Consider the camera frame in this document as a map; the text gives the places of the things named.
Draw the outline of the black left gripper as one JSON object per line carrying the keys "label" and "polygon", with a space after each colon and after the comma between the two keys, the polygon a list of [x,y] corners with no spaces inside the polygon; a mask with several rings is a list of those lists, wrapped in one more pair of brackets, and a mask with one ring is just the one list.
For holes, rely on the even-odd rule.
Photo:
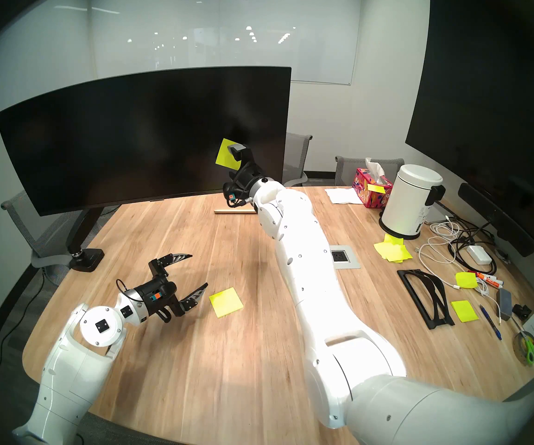
{"label": "black left gripper", "polygon": [[182,317],[185,311],[196,307],[201,300],[208,283],[191,292],[182,300],[176,297],[176,284],[168,280],[166,267],[193,257],[192,254],[169,253],[159,259],[149,261],[152,279],[135,287],[141,297],[149,316],[157,315],[164,323],[169,323],[172,316]]}

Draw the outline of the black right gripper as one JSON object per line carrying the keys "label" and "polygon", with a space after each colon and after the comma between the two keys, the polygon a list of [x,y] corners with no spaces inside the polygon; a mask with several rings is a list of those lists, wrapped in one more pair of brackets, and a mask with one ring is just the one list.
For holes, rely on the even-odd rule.
{"label": "black right gripper", "polygon": [[252,151],[242,144],[227,147],[235,161],[240,162],[238,171],[229,171],[230,181],[223,185],[223,195],[229,208],[238,208],[251,201],[251,189],[259,181],[266,182],[263,170],[252,162]]}

